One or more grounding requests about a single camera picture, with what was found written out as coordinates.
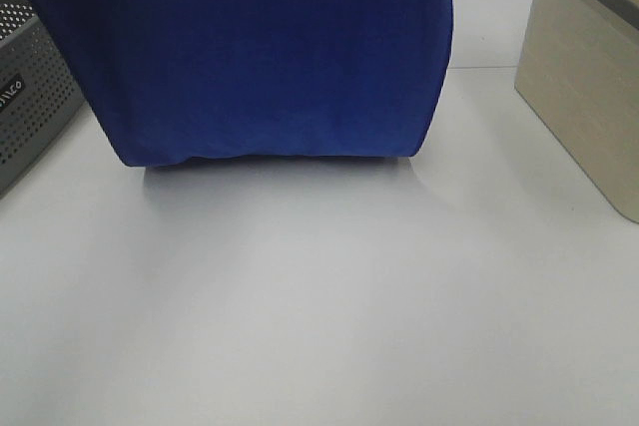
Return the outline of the blue microfiber towel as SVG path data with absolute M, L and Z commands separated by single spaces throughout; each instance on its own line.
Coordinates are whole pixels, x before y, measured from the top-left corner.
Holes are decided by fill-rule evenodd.
M 407 158 L 453 0 L 29 0 L 119 159 Z

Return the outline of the beige storage bin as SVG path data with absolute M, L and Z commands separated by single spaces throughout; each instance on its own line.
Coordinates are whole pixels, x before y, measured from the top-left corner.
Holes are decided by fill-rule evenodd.
M 638 0 L 532 0 L 515 89 L 603 197 L 638 219 Z

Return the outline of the grey perforated plastic basket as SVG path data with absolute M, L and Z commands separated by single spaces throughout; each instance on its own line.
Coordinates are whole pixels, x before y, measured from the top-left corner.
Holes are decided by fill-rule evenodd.
M 28 0 L 1 0 L 1 194 L 42 158 L 85 103 Z

